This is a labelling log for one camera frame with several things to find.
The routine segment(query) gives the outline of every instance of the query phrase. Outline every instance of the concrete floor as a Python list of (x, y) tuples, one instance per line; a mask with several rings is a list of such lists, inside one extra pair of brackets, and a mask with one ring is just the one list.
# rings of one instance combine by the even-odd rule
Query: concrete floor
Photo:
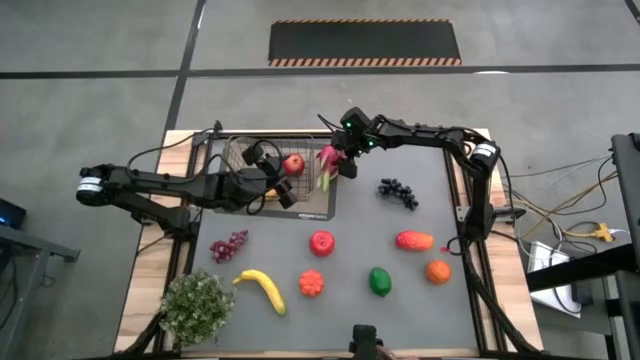
[[(0, 0), (0, 72), (177, 69), (195, 0)], [(640, 63), (640, 27), (622, 0), (209, 0), (192, 68), (264, 67), (268, 25), (284, 18), (447, 17), (466, 65)], [(30, 233), (82, 248), (51, 264), (54, 287), (34, 304), (20, 359), (106, 355), (140, 227), (116, 208), (75, 201), (78, 171), (123, 164), (159, 144), (174, 79), (0, 81), (0, 198), (29, 211)], [(320, 128), (351, 106), (428, 124), (486, 127), (512, 174), (604, 155), (616, 133), (638, 131), (640, 73), (326, 76), (191, 79), (178, 129)], [(151, 170), (156, 157), (140, 160)], [(534, 196), (561, 173), (514, 180)], [(531, 200), (552, 206), (596, 181), (582, 169)], [(626, 228), (619, 188), (582, 220)], [(597, 205), (593, 194), (582, 206)], [(535, 217), (527, 217), (528, 228)], [(550, 230), (530, 240), (552, 243)], [(622, 237), (621, 244), (628, 241)], [(609, 245), (592, 241), (599, 249)], [(604, 357), (601, 336), (539, 322), (559, 355)]]

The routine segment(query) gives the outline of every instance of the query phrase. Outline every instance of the green plant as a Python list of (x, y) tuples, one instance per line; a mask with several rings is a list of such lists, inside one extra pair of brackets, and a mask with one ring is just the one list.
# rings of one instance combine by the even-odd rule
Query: green plant
[(225, 292), (222, 280), (203, 270), (180, 275), (169, 285), (160, 311), (160, 326), (173, 334), (178, 348), (216, 336), (235, 305), (235, 289)]

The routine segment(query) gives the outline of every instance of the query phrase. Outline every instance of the yellow banana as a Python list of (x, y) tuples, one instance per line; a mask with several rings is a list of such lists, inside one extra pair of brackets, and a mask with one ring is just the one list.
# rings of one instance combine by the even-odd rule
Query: yellow banana
[(273, 305), (276, 312), (280, 315), (284, 315), (287, 312), (284, 300), (282, 299), (282, 296), (280, 296), (280, 291), (278, 291), (278, 287), (265, 273), (258, 270), (245, 270), (240, 274), (240, 276), (233, 279), (233, 284), (235, 285), (243, 280), (257, 281), (267, 293), (267, 296), (269, 296), (271, 305)]

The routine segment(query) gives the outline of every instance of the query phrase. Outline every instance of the wooden table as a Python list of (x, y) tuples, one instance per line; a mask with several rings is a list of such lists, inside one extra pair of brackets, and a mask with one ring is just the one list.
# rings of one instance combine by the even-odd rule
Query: wooden table
[[(176, 143), (191, 135), (194, 131), (195, 130), (169, 131), (166, 134), (164, 145)], [(485, 136), (489, 135), (486, 129), (479, 129), (478, 131), (482, 132)], [(157, 172), (184, 176), (190, 151), (191, 146), (189, 141), (186, 141), (185, 143), (171, 149), (164, 150), (160, 156)], [(203, 154), (200, 154), (196, 169), (200, 169), (202, 164), (202, 157)], [(467, 200), (461, 171), (457, 166), (455, 166), (455, 171), (458, 184), (458, 192), (460, 194), (461, 202), (464, 204)], [(152, 196), (152, 199), (165, 206), (177, 206), (180, 203), (179, 199), (166, 196)], [(494, 206), (504, 206), (506, 204), (506, 197), (497, 167), (493, 173), (491, 182), (491, 203)], [(494, 230), (499, 230), (501, 232), (513, 235), (513, 229), (506, 224), (496, 224), (494, 225)], [(139, 247), (145, 246), (155, 239), (158, 239), (160, 236), (162, 236), (162, 232), (157, 226), (144, 228), (140, 238)], [(120, 320), (120, 327), (118, 330), (114, 351), (124, 350), (130, 344), (132, 344), (138, 337), (140, 332), (147, 326), (151, 318), (158, 311), (160, 307), (160, 300), (162, 297), (165, 278), (167, 275), (171, 245), (171, 239), (162, 240), (156, 245), (145, 250), (144, 253), (142, 253), (135, 259), (132, 268), (129, 291), (127, 293), (122, 318)], [(509, 319), (511, 319), (516, 328), (524, 335), (527, 341), (529, 341), (529, 343), (531, 343), (536, 348), (542, 349), (542, 340), (540, 338), (538, 324), (533, 311), (531, 298), (529, 296), (525, 273), (520, 261), (518, 245), (512, 240), (506, 239), (500, 235), (491, 234), (486, 240), (486, 246), (489, 262), (491, 265), (494, 286), (500, 307), (504, 310)], [(481, 269), (477, 261), (475, 261), (477, 259), (477, 249), (472, 248), (472, 255), (474, 258), (474, 263), (476, 263), (477, 265), (476, 270), (479, 274), (481, 274)], [(179, 261), (179, 269), (184, 268), (184, 263), (185, 259), (181, 258)], [(491, 317), (484, 304), (482, 304), (481, 306), (481, 312), (483, 316), (488, 348), (496, 349), (495, 337), (493, 335), (493, 329), (491, 325)], [(170, 338), (165, 342), (165, 344), (168, 348), (170, 348)], [(510, 343), (508, 343), (508, 346), (511, 351), (514, 351), (514, 348)], [(418, 356), (475, 356), (478, 354), (478, 352), (477, 349), (465, 349), (462, 352), (457, 351), (455, 353), (447, 351), (446, 349), (433, 349), (432, 351), (428, 351), (427, 353), (421, 352), (420, 354), (412, 353), (411, 350), (398, 351), (397, 354)], [(302, 357), (305, 355), (313, 357), (322, 355), (349, 356), (349, 354), (346, 352), (332, 354), (319, 354), (315, 352), (269, 352), (261, 354), (252, 353), (237, 355), (248, 355), (253, 357), (257, 357), (260, 355), (265, 357)]]

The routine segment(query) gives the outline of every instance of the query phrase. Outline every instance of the metal basket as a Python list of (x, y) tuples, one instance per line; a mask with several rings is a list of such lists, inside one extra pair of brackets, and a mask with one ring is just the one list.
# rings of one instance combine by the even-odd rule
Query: metal basket
[[(287, 178), (293, 187), (291, 191), (298, 201), (308, 201), (311, 197), (311, 193), (313, 192), (314, 184), (313, 170), (315, 164), (313, 162), (313, 136), (308, 135), (290, 139), (232, 136), (229, 138), (225, 146), (224, 158), (229, 162), (229, 165), (231, 165), (233, 169), (238, 170), (246, 167), (255, 167), (255, 165), (247, 166), (244, 159), (242, 159), (242, 152), (252, 145), (257, 139), (266, 139), (273, 142), (278, 146), (278, 148), (280, 148), (280, 152), (282, 152), (284, 156), (289, 154), (300, 154), (300, 156), (302, 156), (305, 161), (305, 167), (302, 174), (298, 177), (288, 176)], [(260, 146), (264, 150), (265, 154), (278, 156), (278, 152), (271, 144), (263, 142), (260, 143)], [(278, 196), (267, 196), (266, 200), (275, 201), (278, 200)]]

